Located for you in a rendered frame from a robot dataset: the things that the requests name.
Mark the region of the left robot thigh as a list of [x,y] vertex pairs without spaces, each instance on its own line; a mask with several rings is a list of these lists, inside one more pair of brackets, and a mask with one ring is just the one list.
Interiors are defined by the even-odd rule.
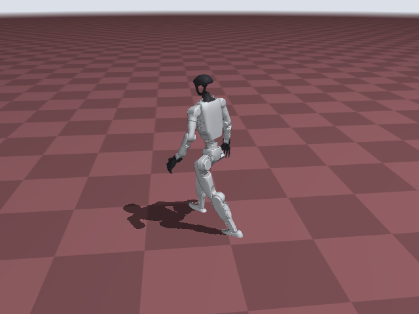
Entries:
[[211,161],[209,155],[203,155],[200,159],[197,159],[194,163],[196,176],[202,190],[205,192],[207,197],[212,201],[214,196],[221,198],[221,201],[225,201],[225,195],[222,192],[216,192],[211,173],[208,171],[211,168]]

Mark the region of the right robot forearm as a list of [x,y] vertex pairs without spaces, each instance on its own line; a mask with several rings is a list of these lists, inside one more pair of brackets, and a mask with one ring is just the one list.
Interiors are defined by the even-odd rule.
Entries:
[[229,139],[230,139],[230,136],[231,136],[231,134],[230,134],[230,131],[231,131],[231,123],[230,123],[230,125],[227,127],[227,128],[223,128],[223,134],[224,134],[224,136],[223,136],[223,139],[224,139],[224,143],[226,143],[226,144],[228,144],[228,142],[229,142]]

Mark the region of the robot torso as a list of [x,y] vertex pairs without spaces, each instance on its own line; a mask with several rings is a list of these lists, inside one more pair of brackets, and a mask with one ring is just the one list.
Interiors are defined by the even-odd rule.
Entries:
[[195,105],[200,105],[201,115],[197,120],[198,133],[202,139],[205,139],[206,147],[203,148],[202,154],[209,155],[211,164],[217,162],[221,158],[221,147],[217,146],[216,138],[222,136],[223,130],[223,114],[221,102],[218,98],[214,101],[203,102],[198,100]]

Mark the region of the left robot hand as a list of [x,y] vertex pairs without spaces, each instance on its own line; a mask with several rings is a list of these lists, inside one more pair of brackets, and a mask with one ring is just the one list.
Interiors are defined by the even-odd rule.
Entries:
[[168,163],[166,164],[167,165],[167,168],[168,168],[168,171],[170,172],[170,173],[172,173],[171,172],[171,170],[172,170],[172,168],[174,168],[175,167],[175,165],[176,165],[176,163],[177,162],[180,162],[181,160],[182,160],[183,158],[178,158],[177,160],[176,160],[176,157],[174,156],[174,157],[172,157],[172,158],[169,158],[168,159]]

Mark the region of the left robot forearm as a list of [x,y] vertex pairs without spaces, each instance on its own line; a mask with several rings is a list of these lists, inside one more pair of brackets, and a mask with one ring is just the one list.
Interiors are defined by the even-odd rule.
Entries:
[[188,149],[190,148],[191,144],[187,141],[188,133],[185,133],[181,146],[178,150],[178,153],[175,154],[176,160],[178,158],[183,158],[186,156]]

